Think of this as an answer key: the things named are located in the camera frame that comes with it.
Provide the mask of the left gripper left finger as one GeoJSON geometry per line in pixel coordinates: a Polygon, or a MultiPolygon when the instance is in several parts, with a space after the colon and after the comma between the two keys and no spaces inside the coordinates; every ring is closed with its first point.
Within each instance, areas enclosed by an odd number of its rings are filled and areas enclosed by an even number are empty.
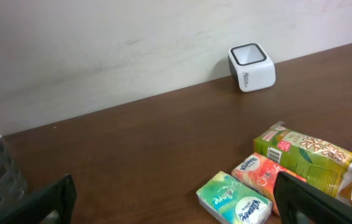
{"type": "Polygon", "coordinates": [[[70,174],[66,174],[53,184],[1,210],[0,224],[41,223],[53,211],[58,212],[57,223],[69,224],[76,199],[74,180],[70,174]]]}

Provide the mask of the green tea drink carton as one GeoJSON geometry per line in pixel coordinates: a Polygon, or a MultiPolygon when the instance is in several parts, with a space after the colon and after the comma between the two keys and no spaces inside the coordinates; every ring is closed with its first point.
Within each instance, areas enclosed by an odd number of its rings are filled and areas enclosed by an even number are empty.
{"type": "Polygon", "coordinates": [[[285,128],[281,121],[254,139],[254,152],[305,178],[318,190],[352,205],[352,152],[285,128]]]}

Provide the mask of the orange Kleenex tissue pack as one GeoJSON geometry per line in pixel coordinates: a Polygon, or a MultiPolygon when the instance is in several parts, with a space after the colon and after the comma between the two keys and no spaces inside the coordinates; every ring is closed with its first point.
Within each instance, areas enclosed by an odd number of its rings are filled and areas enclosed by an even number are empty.
{"type": "Polygon", "coordinates": [[[274,197],[274,185],[279,172],[286,172],[303,182],[307,181],[305,178],[256,152],[234,168],[231,175],[270,199],[273,202],[272,211],[280,215],[274,197]]]}

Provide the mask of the green Kleenex tissue pack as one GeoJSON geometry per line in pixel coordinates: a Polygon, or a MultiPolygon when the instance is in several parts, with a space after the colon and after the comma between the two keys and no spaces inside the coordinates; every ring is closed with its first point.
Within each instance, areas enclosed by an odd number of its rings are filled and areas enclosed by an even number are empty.
{"type": "Polygon", "coordinates": [[[220,223],[261,224],[272,213],[272,202],[220,171],[196,191],[199,203],[220,223]]]}

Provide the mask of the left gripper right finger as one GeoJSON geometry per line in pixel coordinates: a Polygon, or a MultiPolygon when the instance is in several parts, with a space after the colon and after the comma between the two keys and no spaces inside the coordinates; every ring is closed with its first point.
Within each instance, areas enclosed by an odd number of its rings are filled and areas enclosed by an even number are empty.
{"type": "Polygon", "coordinates": [[[282,224],[352,224],[352,208],[306,182],[279,172],[274,197],[282,224]]]}

